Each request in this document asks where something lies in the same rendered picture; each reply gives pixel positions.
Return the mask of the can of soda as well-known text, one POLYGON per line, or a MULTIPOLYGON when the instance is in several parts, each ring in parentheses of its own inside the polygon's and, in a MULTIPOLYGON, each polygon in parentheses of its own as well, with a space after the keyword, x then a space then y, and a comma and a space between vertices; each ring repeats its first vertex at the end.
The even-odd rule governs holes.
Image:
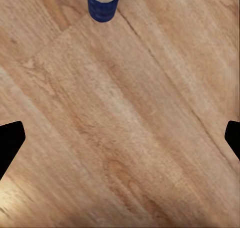
POLYGON ((90 16, 99 23, 105 23, 113 18, 119 0, 88 0, 90 16))

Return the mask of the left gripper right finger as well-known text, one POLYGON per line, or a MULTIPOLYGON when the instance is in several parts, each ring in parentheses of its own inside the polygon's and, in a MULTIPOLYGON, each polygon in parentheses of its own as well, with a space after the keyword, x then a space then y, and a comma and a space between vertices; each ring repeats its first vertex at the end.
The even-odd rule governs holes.
POLYGON ((240 160, 240 123, 229 121, 224 137, 235 155, 240 160))

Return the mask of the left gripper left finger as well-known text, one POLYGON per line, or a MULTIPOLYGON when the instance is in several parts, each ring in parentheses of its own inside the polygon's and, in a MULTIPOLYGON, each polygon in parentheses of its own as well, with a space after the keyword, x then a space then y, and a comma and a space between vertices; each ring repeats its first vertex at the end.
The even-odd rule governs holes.
POLYGON ((21 121, 0 126, 0 180, 26 139, 21 121))

